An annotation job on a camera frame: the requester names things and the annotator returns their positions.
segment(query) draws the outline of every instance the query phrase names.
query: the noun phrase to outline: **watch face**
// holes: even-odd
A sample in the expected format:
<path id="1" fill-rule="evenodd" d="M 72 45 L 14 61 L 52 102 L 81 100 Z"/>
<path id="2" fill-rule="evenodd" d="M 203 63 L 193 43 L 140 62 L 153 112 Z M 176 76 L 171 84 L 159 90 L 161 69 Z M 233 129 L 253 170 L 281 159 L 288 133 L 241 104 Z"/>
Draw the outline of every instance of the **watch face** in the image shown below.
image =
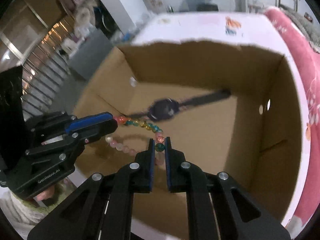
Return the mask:
<path id="1" fill-rule="evenodd" d="M 149 109 L 148 117 L 153 121 L 171 119 L 179 112 L 179 103 L 170 98 L 155 101 Z"/>

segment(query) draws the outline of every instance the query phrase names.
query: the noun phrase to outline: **beaded bracelet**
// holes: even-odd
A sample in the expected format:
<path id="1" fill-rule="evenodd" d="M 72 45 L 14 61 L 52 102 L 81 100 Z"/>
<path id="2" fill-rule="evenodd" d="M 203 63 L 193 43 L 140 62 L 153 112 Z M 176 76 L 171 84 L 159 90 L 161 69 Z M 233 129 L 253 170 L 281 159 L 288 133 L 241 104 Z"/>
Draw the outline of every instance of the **beaded bracelet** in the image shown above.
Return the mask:
<path id="1" fill-rule="evenodd" d="M 142 128 L 146 128 L 148 131 L 153 131 L 155 133 L 155 150 L 157 152 L 163 152 L 165 149 L 164 146 L 164 136 L 163 131 L 156 125 L 153 125 L 150 122 L 145 121 L 139 121 L 139 120 L 131 120 L 130 118 L 119 116 L 119 117 L 113 117 L 118 123 L 118 125 L 133 125 L 133 126 L 140 126 Z M 106 142 L 110 144 L 112 148 L 116 148 L 118 151 L 123 151 L 124 153 L 129 153 L 129 155 L 136 155 L 137 151 L 134 149 L 130 149 L 128 146 L 123 145 L 122 143 L 118 143 L 116 140 L 114 140 L 111 136 L 106 136 Z"/>

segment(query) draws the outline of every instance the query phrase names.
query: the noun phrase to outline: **bracelet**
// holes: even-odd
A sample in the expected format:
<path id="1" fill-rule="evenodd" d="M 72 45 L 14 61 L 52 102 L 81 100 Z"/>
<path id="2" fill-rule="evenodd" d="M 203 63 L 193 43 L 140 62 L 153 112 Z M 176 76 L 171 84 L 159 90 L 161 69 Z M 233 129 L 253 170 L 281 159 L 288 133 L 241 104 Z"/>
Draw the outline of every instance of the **bracelet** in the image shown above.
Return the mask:
<path id="1" fill-rule="evenodd" d="M 163 136 L 163 130 L 160 129 L 158 126 L 153 125 L 150 122 L 145 121 L 139 121 L 139 120 L 132 120 L 130 118 L 119 116 L 119 117 L 113 117 L 118 123 L 118 125 L 133 125 L 133 126 L 140 126 L 142 128 L 146 128 L 148 131 L 153 131 L 155 134 L 155 150 L 157 152 L 163 152 L 165 149 L 164 146 L 164 136 Z M 122 143 L 118 143 L 116 140 L 113 139 L 112 136 L 106 136 L 106 142 L 110 144 L 112 148 L 116 148 L 118 151 L 123 151 L 124 153 L 128 153 L 131 156 L 136 155 L 137 151 L 134 149 L 130 149 L 128 146 L 123 145 Z"/>

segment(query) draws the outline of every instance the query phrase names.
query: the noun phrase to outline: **pink blanket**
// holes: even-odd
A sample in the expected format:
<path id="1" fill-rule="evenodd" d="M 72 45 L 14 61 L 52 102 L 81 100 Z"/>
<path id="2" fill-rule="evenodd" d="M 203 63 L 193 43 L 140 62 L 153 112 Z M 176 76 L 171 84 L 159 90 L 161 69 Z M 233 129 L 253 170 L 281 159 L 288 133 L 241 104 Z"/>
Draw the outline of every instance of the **pink blanket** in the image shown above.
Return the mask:
<path id="1" fill-rule="evenodd" d="M 320 203 L 320 54 L 311 48 L 308 40 L 278 8 L 269 8 L 265 15 L 280 33 L 297 65 L 309 108 L 306 130 L 306 137 L 311 140 L 309 168 L 299 204 L 286 227 L 294 239 Z"/>

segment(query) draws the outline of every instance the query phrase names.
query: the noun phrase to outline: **bolt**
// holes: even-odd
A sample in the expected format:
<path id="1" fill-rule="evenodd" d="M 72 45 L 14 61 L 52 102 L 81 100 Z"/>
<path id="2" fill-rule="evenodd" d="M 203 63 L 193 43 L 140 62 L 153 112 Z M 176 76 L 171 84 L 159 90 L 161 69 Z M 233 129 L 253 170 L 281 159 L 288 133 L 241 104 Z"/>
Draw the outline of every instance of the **bolt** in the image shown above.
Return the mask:
<path id="1" fill-rule="evenodd" d="M 229 175 L 228 175 L 228 173 L 226 173 L 226 172 L 220 172 L 220 173 L 218 174 L 218 176 L 219 176 L 220 179 L 223 179 L 223 180 L 226 180 L 226 179 L 229 178 Z"/>
<path id="2" fill-rule="evenodd" d="M 66 155 L 65 155 L 64 153 L 60 154 L 60 156 L 59 156 L 59 159 L 60 159 L 60 160 L 63 161 L 65 158 L 66 158 Z"/>
<path id="3" fill-rule="evenodd" d="M 131 163 L 129 167 L 132 170 L 136 170 L 137 168 L 140 167 L 140 165 L 139 165 L 139 163 Z"/>
<path id="4" fill-rule="evenodd" d="M 183 163 L 181 163 L 181 167 L 184 168 L 184 169 L 189 169 L 190 166 L 191 166 L 191 164 L 188 163 L 188 162 L 183 162 Z"/>
<path id="5" fill-rule="evenodd" d="M 91 176 L 92 180 L 97 181 L 102 178 L 102 175 L 100 173 L 95 173 Z"/>

